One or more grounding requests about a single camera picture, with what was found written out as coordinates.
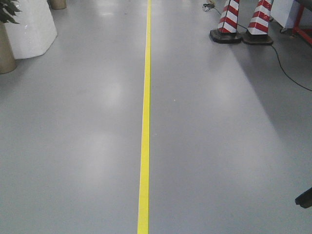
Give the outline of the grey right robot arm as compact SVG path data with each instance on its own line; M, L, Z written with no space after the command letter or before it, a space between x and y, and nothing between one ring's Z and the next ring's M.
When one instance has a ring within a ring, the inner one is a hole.
M296 205L306 209L312 206L312 188L309 188L295 199Z

